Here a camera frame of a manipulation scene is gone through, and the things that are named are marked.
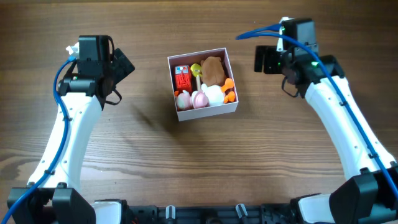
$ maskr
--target wooden table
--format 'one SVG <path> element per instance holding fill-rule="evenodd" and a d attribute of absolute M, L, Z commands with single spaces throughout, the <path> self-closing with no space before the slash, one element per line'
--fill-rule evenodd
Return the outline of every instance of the wooden table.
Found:
<path fill-rule="evenodd" d="M 282 16 L 311 17 L 321 55 L 333 54 L 384 146 L 398 156 L 394 1 L 170 1 L 0 6 L 0 216 L 25 186 L 56 117 L 53 77 L 81 34 L 108 34 L 136 66 L 118 85 L 88 143 L 81 193 L 130 205 L 258 205 L 330 193 L 344 181 L 335 147 L 281 75 L 253 72 L 256 45 L 235 40 Z M 226 47 L 235 113 L 179 123 L 167 57 Z"/>

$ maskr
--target white box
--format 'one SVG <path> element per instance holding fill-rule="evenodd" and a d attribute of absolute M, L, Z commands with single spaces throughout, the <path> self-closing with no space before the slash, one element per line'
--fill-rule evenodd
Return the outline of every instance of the white box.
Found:
<path fill-rule="evenodd" d="M 232 74 L 231 64 L 229 63 L 228 54 L 226 52 L 226 48 L 205 50 L 202 52 L 195 52 L 195 53 L 189 53 L 189 54 L 183 54 L 183 55 L 175 55 L 175 56 L 171 56 L 171 57 L 167 58 L 167 60 L 169 61 L 170 78 L 171 78 L 172 86 L 173 86 L 173 93 L 172 93 L 173 97 L 174 97 L 174 91 L 176 90 L 175 85 L 174 85 L 174 83 L 175 83 L 174 68 L 179 65 L 191 66 L 194 63 L 200 64 L 200 61 L 206 60 L 206 58 L 208 58 L 210 56 L 221 58 L 221 63 L 223 64 L 225 75 L 228 78 L 231 78 L 235 83 L 235 80 L 234 80 L 234 77 Z M 236 83 L 234 86 L 234 92 L 236 95 L 236 99 L 235 99 L 235 102 L 233 102 L 233 103 L 227 103 L 227 104 L 220 105 L 220 106 L 209 106 L 209 107 L 205 107 L 205 108 L 192 109 L 192 110 L 186 110 L 186 111 L 178 111 L 177 110 L 177 104 L 175 102 L 175 97 L 174 97 L 174 106 L 175 106 L 175 111 L 177 112 L 178 120 L 185 121 L 188 119 L 203 118 L 203 117 L 207 117 L 207 116 L 235 112 L 236 107 L 238 106 L 238 103 L 239 103 L 238 92 L 236 92 Z"/>

